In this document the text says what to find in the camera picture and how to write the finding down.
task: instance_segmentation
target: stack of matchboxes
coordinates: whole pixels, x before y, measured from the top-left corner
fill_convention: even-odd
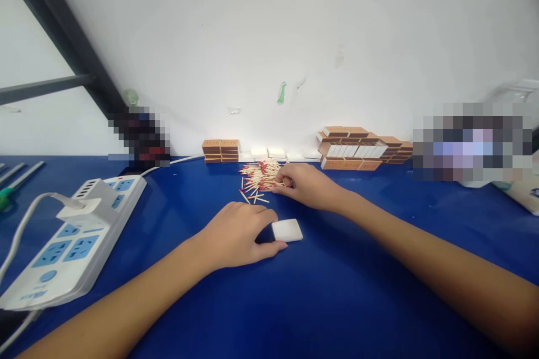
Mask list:
[[[204,140],[202,152],[206,164],[211,163],[237,163],[240,142],[239,140]]]
[[[375,171],[380,164],[403,164],[413,145],[393,136],[377,136],[362,127],[326,126],[317,134],[322,169]]]

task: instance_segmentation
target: power strip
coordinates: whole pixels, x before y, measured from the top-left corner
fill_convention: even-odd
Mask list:
[[[64,224],[0,297],[0,308],[38,310],[87,294],[145,186],[141,176],[86,181],[72,198],[87,200],[88,209],[93,203],[95,211],[58,213]]]

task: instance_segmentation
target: blue table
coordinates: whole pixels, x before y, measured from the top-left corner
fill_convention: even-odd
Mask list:
[[[47,165],[21,189],[19,206],[0,217],[0,259],[36,195],[71,195],[85,180],[113,177],[124,168],[100,157],[0,161],[14,165],[39,159]],[[152,172],[92,291],[46,310],[6,357],[150,267],[201,230],[227,202],[242,201],[239,166],[194,160]],[[539,284],[539,219],[494,187],[415,182],[408,164],[326,173],[417,227]],[[358,227],[285,197],[266,196],[280,219],[299,221],[303,241],[291,243],[274,259],[204,279],[157,321],[130,357],[504,356]],[[60,226],[54,218],[59,209],[56,201],[42,202],[0,292]]]

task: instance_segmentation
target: pile of matchsticks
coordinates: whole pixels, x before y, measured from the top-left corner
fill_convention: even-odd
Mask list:
[[[262,199],[259,194],[260,191],[271,191],[276,186],[284,186],[282,182],[275,181],[275,176],[279,172],[282,164],[279,164],[275,160],[264,160],[258,163],[247,163],[243,166],[243,169],[239,170],[240,174],[246,175],[247,178],[241,178],[240,194],[248,204],[253,202],[253,205],[257,204],[257,201],[270,203],[266,199]]]

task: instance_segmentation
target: screwdriver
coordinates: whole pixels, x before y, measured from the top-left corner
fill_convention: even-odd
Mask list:
[[[35,171],[39,169],[45,162],[39,162],[33,167],[31,167],[28,171],[26,171],[23,175],[21,175],[19,178],[17,178],[15,181],[13,181],[11,184],[7,186],[7,188],[4,188],[0,191],[0,212],[4,211],[6,207],[9,206],[11,203],[10,196],[13,192],[15,192],[15,189],[20,186],[28,177],[30,177]]]
[[[25,165],[26,165],[25,163],[19,163],[16,166],[14,166],[12,169],[10,169],[2,177],[0,177],[0,184],[3,183],[5,180],[7,180],[9,177],[11,177],[13,174],[15,174],[17,171],[19,171]]]

